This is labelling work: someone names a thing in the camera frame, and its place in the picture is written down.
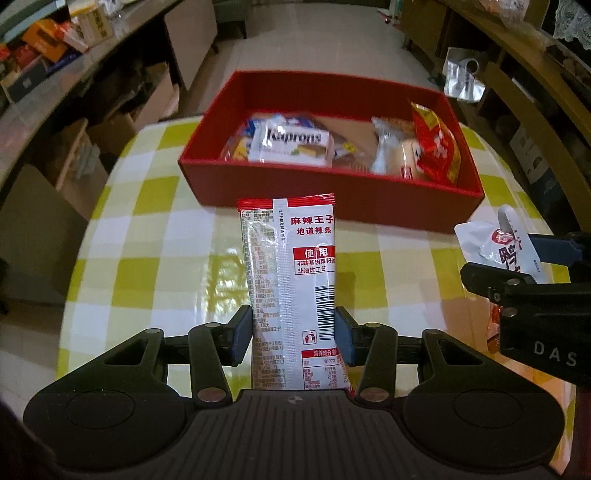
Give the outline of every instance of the red box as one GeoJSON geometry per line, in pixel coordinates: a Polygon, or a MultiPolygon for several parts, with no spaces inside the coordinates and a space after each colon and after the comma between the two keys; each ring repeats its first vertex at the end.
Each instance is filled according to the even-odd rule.
{"type": "Polygon", "coordinates": [[[470,149],[442,93],[329,73],[235,72],[205,113],[179,165],[203,205],[235,207],[240,198],[334,192],[340,219],[445,233],[466,222],[484,198],[470,149]],[[462,155],[457,187],[349,170],[219,159],[228,138],[255,112],[412,120],[409,100],[434,110],[456,137],[462,155]]]}

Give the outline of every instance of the checkered tablecloth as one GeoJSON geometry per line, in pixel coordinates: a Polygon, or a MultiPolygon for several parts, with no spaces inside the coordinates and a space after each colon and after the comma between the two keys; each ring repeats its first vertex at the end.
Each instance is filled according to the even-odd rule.
{"type": "MultiPolygon", "coordinates": [[[[148,327],[184,335],[203,322],[227,322],[249,303],[241,230],[235,209],[198,204],[177,160],[199,118],[144,128],[122,153],[88,225],[64,312],[58,376],[148,327]]],[[[463,129],[486,198],[473,220],[496,222],[509,204],[533,233],[550,233],[507,165],[472,130],[463,129]]],[[[339,221],[336,304],[360,323],[389,324],[401,335],[426,328],[449,332],[486,352],[488,301],[469,294],[454,235],[339,221]]],[[[544,265],[568,282],[565,267],[544,265]]],[[[549,390],[563,406],[567,429],[553,465],[570,457],[574,387],[514,361],[505,365],[549,390]]],[[[397,389],[417,384],[402,366],[397,389]]],[[[352,381],[359,370],[351,370],[352,381]]],[[[234,394],[250,387],[250,361],[227,368],[234,394]]],[[[188,368],[171,366],[168,383],[190,396],[188,368]]]]}

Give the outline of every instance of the orange box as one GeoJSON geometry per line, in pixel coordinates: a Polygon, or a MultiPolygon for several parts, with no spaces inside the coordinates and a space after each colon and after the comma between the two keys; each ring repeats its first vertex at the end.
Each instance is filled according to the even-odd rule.
{"type": "Polygon", "coordinates": [[[55,37],[58,25],[49,18],[39,20],[31,25],[22,39],[53,63],[57,62],[68,46],[55,37]]]}

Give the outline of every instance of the orange snack package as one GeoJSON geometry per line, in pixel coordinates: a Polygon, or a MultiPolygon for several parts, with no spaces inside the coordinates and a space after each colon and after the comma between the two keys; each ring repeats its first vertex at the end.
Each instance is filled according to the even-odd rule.
{"type": "Polygon", "coordinates": [[[422,105],[411,103],[413,121],[421,156],[417,167],[439,183],[455,185],[462,160],[456,139],[437,114],[422,105]]]}

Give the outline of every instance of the tile floor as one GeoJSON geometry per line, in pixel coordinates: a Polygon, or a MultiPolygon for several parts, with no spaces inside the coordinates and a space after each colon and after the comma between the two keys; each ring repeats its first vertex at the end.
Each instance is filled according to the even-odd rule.
{"type": "MultiPolygon", "coordinates": [[[[348,73],[433,88],[427,72],[401,49],[403,34],[375,8],[281,4],[253,8],[249,38],[222,40],[181,99],[180,116],[204,112],[236,69],[348,73]]],[[[9,304],[0,316],[0,397],[22,412],[35,392],[55,379],[62,310],[9,304]]]]}

